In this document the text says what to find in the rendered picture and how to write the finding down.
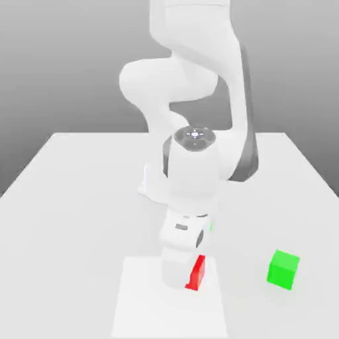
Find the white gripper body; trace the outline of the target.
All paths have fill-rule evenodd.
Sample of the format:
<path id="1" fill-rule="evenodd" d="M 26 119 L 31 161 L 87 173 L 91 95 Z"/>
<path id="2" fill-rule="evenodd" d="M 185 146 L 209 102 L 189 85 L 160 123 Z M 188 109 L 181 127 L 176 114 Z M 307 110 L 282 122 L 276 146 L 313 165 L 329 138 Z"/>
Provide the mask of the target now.
<path id="1" fill-rule="evenodd" d="M 182 250 L 164 246 L 161 252 L 163 282 L 173 289 L 184 289 L 197 259 L 196 250 Z"/>

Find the small red cube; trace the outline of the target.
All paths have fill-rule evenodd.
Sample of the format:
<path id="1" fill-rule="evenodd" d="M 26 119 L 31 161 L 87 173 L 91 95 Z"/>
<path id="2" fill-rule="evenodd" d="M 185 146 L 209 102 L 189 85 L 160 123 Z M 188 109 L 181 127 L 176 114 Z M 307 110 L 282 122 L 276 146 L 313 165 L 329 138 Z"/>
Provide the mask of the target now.
<path id="1" fill-rule="evenodd" d="M 198 291 L 205 274 L 205 256 L 199 255 L 193 269 L 191 270 L 189 283 L 185 285 L 186 289 Z"/>

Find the small green cube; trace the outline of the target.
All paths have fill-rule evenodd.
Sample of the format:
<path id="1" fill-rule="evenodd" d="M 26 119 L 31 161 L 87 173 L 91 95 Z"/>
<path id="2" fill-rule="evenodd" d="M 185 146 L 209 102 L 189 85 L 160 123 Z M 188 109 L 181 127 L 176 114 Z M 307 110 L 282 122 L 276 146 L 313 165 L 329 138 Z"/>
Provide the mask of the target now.
<path id="1" fill-rule="evenodd" d="M 267 282 L 291 290 L 300 262 L 300 257 L 276 250 L 267 272 Z"/>

